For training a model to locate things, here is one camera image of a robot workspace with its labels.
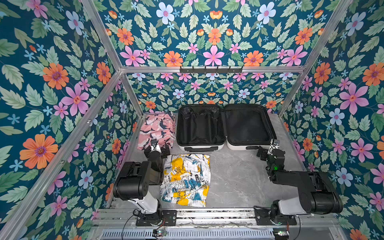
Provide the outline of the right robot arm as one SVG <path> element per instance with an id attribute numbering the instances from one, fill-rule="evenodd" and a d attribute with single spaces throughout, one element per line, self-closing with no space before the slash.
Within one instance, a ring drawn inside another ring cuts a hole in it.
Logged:
<path id="1" fill-rule="evenodd" d="M 264 209 L 274 224 L 288 223 L 295 215 L 339 214 L 344 205 L 327 174 L 322 172 L 303 172 L 285 170 L 285 152 L 259 147 L 257 156 L 267 163 L 269 180 L 275 185 L 295 187 L 298 196 L 287 200 L 275 200 Z"/>

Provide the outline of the pink patterned garment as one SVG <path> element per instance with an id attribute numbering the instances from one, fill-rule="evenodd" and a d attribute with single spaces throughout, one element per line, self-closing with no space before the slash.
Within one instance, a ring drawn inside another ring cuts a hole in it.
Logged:
<path id="1" fill-rule="evenodd" d="M 155 141 L 162 148 L 168 146 L 170 149 L 176 139 L 176 122 L 172 112 L 155 112 L 149 114 L 140 128 L 138 138 L 138 150 L 145 150 Z"/>

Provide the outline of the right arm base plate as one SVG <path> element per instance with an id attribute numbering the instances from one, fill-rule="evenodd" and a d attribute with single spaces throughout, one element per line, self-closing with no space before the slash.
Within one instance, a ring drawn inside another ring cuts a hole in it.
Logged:
<path id="1" fill-rule="evenodd" d="M 283 215 L 276 205 L 272 208 L 254 206 L 255 219 L 258 226 L 296 226 L 297 221 L 293 215 Z"/>

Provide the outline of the white yellow printed garment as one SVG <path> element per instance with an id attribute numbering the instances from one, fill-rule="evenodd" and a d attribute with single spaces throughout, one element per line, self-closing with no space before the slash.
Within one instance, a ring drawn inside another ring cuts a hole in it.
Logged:
<path id="1" fill-rule="evenodd" d="M 160 200 L 170 204 L 203 208 L 211 184 L 210 156 L 169 155 L 164 162 Z"/>

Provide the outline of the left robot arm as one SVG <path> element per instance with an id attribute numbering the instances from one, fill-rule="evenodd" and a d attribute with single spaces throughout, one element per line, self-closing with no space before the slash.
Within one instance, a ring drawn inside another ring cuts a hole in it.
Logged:
<path id="1" fill-rule="evenodd" d="M 151 195 L 149 186 L 162 183 L 164 159 L 170 155 L 170 147 L 150 146 L 144 154 L 147 157 L 145 161 L 122 165 L 113 187 L 113 196 L 134 204 L 139 211 L 138 217 L 160 220 L 163 217 L 161 204 Z"/>

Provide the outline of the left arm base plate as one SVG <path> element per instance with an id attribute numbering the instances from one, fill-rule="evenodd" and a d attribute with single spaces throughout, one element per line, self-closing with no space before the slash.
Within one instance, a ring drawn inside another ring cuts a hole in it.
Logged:
<path id="1" fill-rule="evenodd" d="M 136 221 L 137 227 L 175 226 L 177 220 L 176 210 L 158 210 L 153 214 L 139 213 Z"/>

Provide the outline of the white hard-shell suitcase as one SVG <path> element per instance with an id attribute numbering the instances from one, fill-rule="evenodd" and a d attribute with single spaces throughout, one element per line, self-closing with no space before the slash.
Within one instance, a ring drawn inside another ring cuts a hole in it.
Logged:
<path id="1" fill-rule="evenodd" d="M 186 105 L 177 120 L 176 140 L 186 152 L 253 150 L 277 139 L 267 109 L 257 104 Z"/>

